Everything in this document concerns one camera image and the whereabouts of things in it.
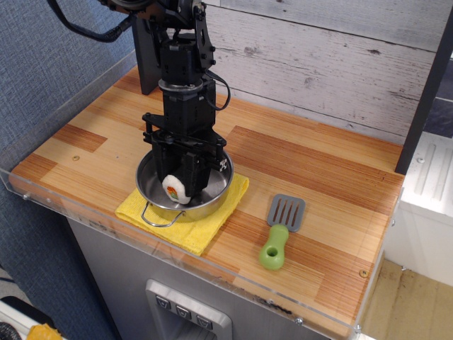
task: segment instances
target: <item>bowl handle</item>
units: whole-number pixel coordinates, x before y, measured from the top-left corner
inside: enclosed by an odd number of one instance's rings
[[[149,202],[147,202],[147,204],[145,205],[143,211],[142,211],[142,219],[143,221],[145,221],[146,223],[148,223],[149,225],[152,225],[153,227],[158,227],[158,228],[167,228],[167,227],[171,227],[173,225],[173,223],[175,223],[179,217],[181,217],[182,215],[184,215],[185,211],[184,210],[181,210],[179,212],[179,214],[176,215],[176,217],[173,219],[173,221],[171,221],[170,223],[166,224],[166,225],[160,225],[159,223],[154,223],[154,222],[151,222],[149,221],[145,216],[145,212],[147,211],[148,209],[148,205],[149,205]]]

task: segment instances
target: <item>whitewashed wood wall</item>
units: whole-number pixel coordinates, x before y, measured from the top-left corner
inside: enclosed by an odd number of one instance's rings
[[[206,3],[235,97],[403,144],[453,0]]]

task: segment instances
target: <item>button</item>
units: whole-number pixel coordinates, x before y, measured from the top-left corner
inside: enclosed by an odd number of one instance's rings
[[[171,309],[170,301],[165,300],[163,297],[156,295],[156,301],[157,301],[157,304],[159,306],[161,306],[162,308],[164,308],[165,310]]]
[[[176,305],[176,312],[180,317],[183,317],[184,319],[190,320],[192,319],[192,315],[190,313],[190,310],[187,310],[185,308],[182,308],[181,306]]]
[[[197,323],[203,328],[209,330],[212,329],[212,322],[208,319],[205,319],[204,317],[201,317],[200,315],[197,315]]]

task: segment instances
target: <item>black cable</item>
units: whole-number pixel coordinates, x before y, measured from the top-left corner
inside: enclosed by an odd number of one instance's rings
[[[10,278],[0,278],[0,281],[5,281],[5,282],[9,282],[9,283],[15,283],[14,280],[12,280]]]
[[[134,19],[134,15],[131,13],[125,20],[121,21],[121,23],[118,26],[109,30],[108,32],[96,33],[74,23],[70,23],[66,19],[66,16],[64,16],[62,9],[59,7],[57,3],[57,0],[47,0],[47,2],[50,8],[57,15],[58,19],[62,22],[62,24],[66,28],[79,35],[82,35],[84,37],[96,41],[100,41],[102,43],[112,43],[113,41],[117,40],[120,37],[121,33],[125,32],[132,25],[132,20]]]
[[[206,70],[205,71],[206,75],[217,80],[217,81],[220,81],[221,83],[223,83],[225,86],[226,86],[226,90],[228,91],[228,97],[226,98],[226,101],[225,101],[225,104],[221,107],[221,108],[218,108],[217,106],[215,106],[208,97],[206,97],[206,102],[213,108],[215,109],[216,111],[222,111],[224,110],[225,108],[227,108],[228,104],[229,104],[229,101],[231,99],[231,91],[229,89],[229,86],[227,84],[227,82],[225,80],[223,80],[222,78],[220,78],[219,76],[217,76],[214,72],[211,72],[210,70]]]

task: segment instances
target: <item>button panel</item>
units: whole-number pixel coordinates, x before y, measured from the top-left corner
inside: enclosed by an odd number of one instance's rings
[[[199,327],[201,335],[210,333],[206,339],[233,339],[231,319],[223,312],[152,279],[147,281],[146,292],[151,313],[163,318],[163,322],[156,325],[162,334],[180,331],[173,329],[175,322],[168,315],[170,312],[180,317],[178,327],[185,327],[190,322]]]

